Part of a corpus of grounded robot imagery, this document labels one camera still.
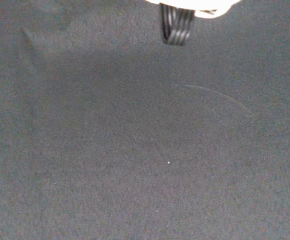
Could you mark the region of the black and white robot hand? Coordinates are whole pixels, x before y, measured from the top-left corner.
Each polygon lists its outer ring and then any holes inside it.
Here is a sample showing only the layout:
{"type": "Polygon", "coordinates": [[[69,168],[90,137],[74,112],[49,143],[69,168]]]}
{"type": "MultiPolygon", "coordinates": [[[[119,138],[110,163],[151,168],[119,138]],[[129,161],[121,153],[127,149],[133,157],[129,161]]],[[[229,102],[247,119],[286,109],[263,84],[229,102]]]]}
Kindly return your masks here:
{"type": "Polygon", "coordinates": [[[227,13],[240,0],[149,0],[160,6],[164,42],[183,46],[195,18],[214,19],[227,13]]]}

